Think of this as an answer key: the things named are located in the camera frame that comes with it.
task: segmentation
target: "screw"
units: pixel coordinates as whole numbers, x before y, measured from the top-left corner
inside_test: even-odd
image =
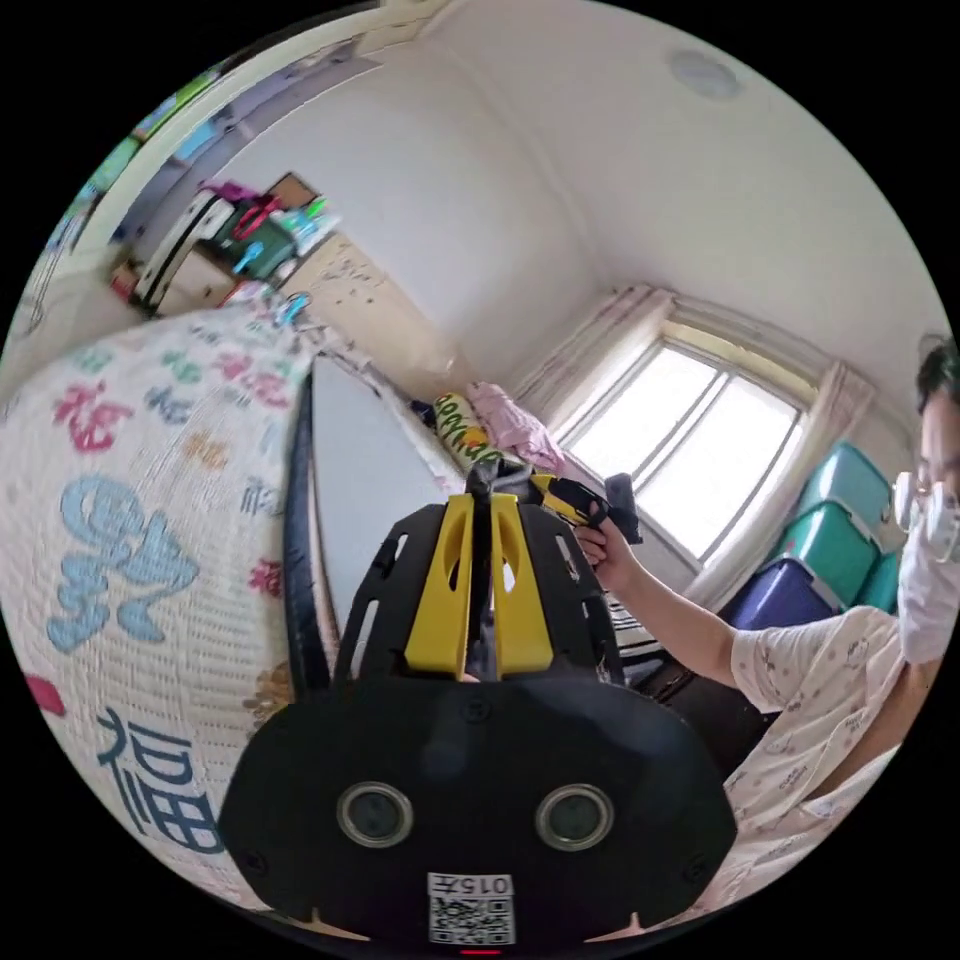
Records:
[[[701,876],[703,876],[703,871],[707,869],[707,861],[702,854],[697,854],[684,868],[683,868],[683,879],[687,883],[696,883]]]
[[[460,715],[467,723],[483,723],[490,719],[490,704],[483,697],[471,697],[461,708]]]
[[[255,877],[266,875],[267,861],[264,859],[263,854],[257,853],[256,850],[250,850],[243,855],[243,864]]]

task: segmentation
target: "person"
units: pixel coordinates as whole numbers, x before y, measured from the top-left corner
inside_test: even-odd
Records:
[[[898,617],[871,607],[803,626],[735,630],[647,572],[617,528],[575,535],[601,586],[688,670],[780,716],[725,782],[738,825],[727,858],[674,925],[750,895],[823,841],[870,789],[937,676],[960,611],[960,356],[934,349],[917,376],[917,468],[896,485],[908,529]],[[630,927],[602,939],[644,931]]]

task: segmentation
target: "sticker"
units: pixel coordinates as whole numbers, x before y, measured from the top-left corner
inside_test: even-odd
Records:
[[[516,943],[513,880],[508,874],[428,873],[430,942],[448,946]]]

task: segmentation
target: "teal storage box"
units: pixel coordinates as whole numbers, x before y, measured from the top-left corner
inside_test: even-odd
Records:
[[[890,519],[891,502],[887,478],[856,447],[838,443],[807,481],[794,516],[838,503],[877,536]]]
[[[897,577],[899,558],[895,553],[884,553],[867,575],[866,583],[857,595],[857,605],[876,607],[894,613],[897,609]]]
[[[879,555],[870,531],[838,503],[831,502],[792,520],[772,557],[799,560],[844,607],[850,607]]]

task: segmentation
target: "plastic storage bin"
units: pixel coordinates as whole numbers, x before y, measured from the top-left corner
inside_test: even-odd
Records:
[[[900,572],[899,557],[895,553],[883,554],[873,565],[866,583],[857,594],[857,604],[876,607],[893,613],[897,609],[897,577]]]
[[[826,620],[839,612],[836,597],[802,563],[784,558],[754,576],[724,619],[737,630],[764,630]]]
[[[772,559],[799,560],[845,607],[857,594],[880,555],[870,532],[838,503],[823,503],[791,521]]]
[[[794,516],[823,503],[838,503],[877,535],[889,520],[890,481],[856,448],[839,443],[807,481]]]

